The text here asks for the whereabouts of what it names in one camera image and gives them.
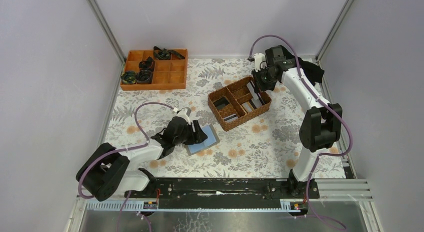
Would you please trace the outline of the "grey striped credit card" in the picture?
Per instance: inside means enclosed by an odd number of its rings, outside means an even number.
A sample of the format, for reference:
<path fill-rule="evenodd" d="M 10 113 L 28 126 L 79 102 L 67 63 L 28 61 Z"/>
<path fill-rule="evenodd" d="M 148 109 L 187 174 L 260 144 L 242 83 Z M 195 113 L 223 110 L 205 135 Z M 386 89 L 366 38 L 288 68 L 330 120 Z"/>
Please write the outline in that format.
<path fill-rule="evenodd" d="M 263 105 L 265 105 L 264 101 L 262 100 L 262 98 L 260 97 L 260 95 L 258 93 L 255 92 L 255 88 L 252 82 L 249 82 L 247 85 L 247 88 L 249 90 L 249 92 L 252 95 L 252 103 L 256 108 L 259 108 Z"/>

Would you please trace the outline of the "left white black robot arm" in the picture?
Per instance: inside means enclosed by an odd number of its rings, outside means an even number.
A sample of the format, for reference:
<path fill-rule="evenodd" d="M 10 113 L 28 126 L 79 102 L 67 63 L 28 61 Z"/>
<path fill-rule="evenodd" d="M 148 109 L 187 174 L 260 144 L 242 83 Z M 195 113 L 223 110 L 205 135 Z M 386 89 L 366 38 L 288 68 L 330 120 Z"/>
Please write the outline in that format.
<path fill-rule="evenodd" d="M 82 198 L 95 198 L 99 202 L 115 193 L 151 193 L 155 178 L 140 167 L 141 163 L 162 159 L 178 145 L 203 146 L 212 136 L 211 130 L 200 127 L 197 120 L 188 122 L 175 116 L 145 144 L 117 149 L 110 143 L 103 143 L 77 172 L 78 193 Z"/>

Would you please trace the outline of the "black credit card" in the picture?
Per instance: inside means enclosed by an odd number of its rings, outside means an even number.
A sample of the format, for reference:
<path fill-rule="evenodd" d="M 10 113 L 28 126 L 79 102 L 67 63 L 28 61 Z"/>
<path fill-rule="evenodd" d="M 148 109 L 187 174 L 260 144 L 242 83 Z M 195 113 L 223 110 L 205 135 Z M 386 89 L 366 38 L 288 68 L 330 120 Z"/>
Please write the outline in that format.
<path fill-rule="evenodd" d="M 230 104 L 230 102 L 225 97 L 222 97 L 222 98 L 220 98 L 219 100 L 217 100 L 213 103 L 214 107 L 218 111 L 224 109 L 229 104 Z"/>

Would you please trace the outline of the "white VIP credit card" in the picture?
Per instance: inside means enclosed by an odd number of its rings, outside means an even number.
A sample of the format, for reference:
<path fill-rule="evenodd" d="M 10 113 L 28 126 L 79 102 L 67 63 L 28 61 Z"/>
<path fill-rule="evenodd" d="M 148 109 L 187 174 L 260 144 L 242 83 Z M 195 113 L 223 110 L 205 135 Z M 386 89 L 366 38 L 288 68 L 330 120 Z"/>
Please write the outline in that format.
<path fill-rule="evenodd" d="M 236 114 L 224 117 L 223 120 L 225 123 L 230 123 L 232 121 L 235 121 L 236 119 L 238 119 L 239 117 Z"/>

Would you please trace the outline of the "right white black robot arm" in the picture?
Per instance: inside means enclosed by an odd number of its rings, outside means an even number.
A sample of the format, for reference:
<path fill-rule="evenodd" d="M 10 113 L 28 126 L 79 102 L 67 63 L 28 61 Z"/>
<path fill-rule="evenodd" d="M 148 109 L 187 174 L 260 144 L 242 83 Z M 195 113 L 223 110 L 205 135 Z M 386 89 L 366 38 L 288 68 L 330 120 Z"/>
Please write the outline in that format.
<path fill-rule="evenodd" d="M 283 46 L 269 48 L 265 53 L 252 53 L 248 60 L 255 63 L 251 74 L 256 93 L 274 90 L 279 82 L 304 111 L 298 131 L 302 150 L 287 180 L 289 192 L 298 194 L 311 185 L 319 155 L 340 139 L 343 110 L 339 104 L 331 104 L 323 98 L 308 79 L 307 73 L 317 66 L 297 56 L 290 57 Z"/>

